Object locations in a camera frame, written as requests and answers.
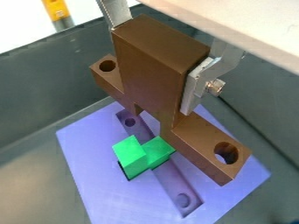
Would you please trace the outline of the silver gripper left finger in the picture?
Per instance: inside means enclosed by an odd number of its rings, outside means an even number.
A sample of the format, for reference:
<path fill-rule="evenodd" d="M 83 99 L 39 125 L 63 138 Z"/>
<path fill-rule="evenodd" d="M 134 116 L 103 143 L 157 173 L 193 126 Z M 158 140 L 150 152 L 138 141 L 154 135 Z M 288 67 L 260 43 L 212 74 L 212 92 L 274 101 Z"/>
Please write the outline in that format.
<path fill-rule="evenodd" d="M 107 20 L 110 30 L 115 30 L 133 19 L 127 0 L 97 0 L 98 6 Z"/>

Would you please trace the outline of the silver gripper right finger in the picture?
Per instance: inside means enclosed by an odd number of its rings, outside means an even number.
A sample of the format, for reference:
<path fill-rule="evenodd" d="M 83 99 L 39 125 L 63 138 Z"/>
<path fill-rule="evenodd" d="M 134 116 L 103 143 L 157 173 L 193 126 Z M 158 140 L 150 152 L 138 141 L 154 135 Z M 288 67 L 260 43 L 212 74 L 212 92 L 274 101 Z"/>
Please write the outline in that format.
<path fill-rule="evenodd" d="M 242 49 L 221 39 L 214 39 L 209 57 L 187 76 L 181 107 L 186 116 L 202 103 L 206 93 L 221 95 L 226 82 L 220 77 L 237 68 L 244 56 Z"/>

